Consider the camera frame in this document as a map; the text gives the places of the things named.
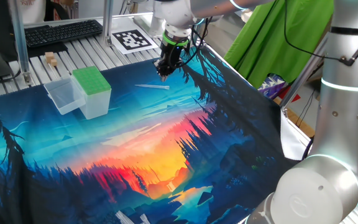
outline clear plastic container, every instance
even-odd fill
[[[96,67],[81,68],[71,76],[85,99],[80,109],[86,119],[93,119],[108,113],[111,86]]]
[[[62,115],[84,106],[86,103],[81,90],[71,78],[47,83],[44,84],[44,87]]]

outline green cloth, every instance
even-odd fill
[[[333,14],[334,1],[287,1],[289,42],[303,50],[313,52]],[[284,0],[276,0],[256,7],[224,57],[256,88],[263,84],[269,73],[280,75],[286,82],[291,83],[298,77],[310,58],[310,54],[294,49],[285,42],[284,18]],[[265,24],[257,34],[264,20]]]

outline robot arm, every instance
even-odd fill
[[[155,0],[160,1],[160,14],[167,25],[163,33],[161,59],[155,62],[162,80],[182,63],[180,53],[188,43],[190,27],[207,17],[220,19],[221,15],[273,0]]]
[[[191,25],[266,2],[270,1],[163,2],[168,25],[162,58],[155,64],[159,74],[166,78],[180,63]],[[358,205],[358,1],[334,0],[334,8],[327,55],[340,60],[326,58],[324,64],[313,147],[304,161],[282,176],[276,192],[252,212],[246,224],[338,224]],[[347,58],[352,63],[344,63]]]

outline black keyboard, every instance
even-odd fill
[[[42,26],[25,29],[25,40],[29,47],[39,47],[56,42],[75,40],[101,34],[102,25],[96,20],[76,22],[61,26]]]

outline sunset landscape print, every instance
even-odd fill
[[[296,163],[280,108],[208,49],[164,83],[152,61],[102,74],[109,113],[91,120],[42,86],[0,97],[0,223],[235,224]]]

